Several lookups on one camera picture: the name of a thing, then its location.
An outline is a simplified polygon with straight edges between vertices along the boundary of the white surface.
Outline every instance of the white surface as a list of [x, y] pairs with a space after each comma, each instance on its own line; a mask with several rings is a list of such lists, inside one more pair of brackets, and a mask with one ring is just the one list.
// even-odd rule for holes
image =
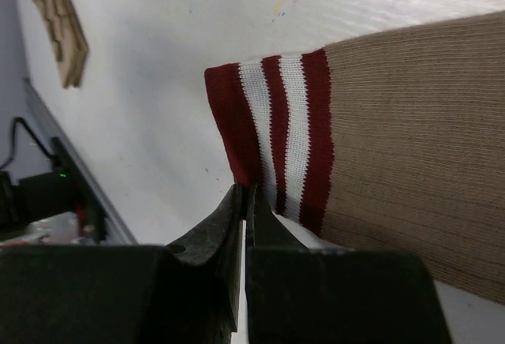
[[[207, 67], [505, 9], [505, 0], [73, 0], [91, 53], [82, 87], [62, 90], [35, 6], [18, 3], [33, 85], [143, 243], [186, 232], [232, 183]], [[457, 290], [442, 299], [456, 342], [503, 343], [503, 308]]]

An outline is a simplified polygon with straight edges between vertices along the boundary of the sock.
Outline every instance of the sock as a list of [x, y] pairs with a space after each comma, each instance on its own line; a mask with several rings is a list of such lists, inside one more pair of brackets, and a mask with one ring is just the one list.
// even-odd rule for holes
[[505, 13], [205, 73], [236, 182], [321, 238], [505, 303]]

